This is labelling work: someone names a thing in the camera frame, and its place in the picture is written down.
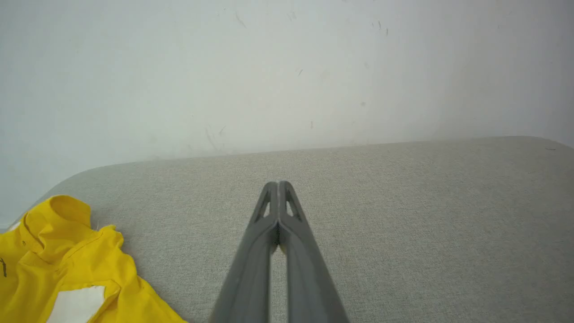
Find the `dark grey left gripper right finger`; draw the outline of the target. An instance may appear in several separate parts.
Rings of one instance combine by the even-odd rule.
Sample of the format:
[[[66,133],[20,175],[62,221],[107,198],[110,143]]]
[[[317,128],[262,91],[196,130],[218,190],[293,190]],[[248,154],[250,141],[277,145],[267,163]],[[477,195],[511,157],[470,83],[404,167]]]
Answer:
[[[279,182],[279,245],[287,258],[287,316],[290,323],[348,323],[293,185]]]

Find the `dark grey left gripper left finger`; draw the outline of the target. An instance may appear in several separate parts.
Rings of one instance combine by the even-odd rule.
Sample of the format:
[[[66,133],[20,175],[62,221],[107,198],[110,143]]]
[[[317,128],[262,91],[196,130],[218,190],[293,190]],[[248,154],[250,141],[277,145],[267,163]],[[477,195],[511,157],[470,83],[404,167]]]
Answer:
[[[270,321],[270,259],[278,244],[278,183],[268,182],[222,284],[210,323]]]

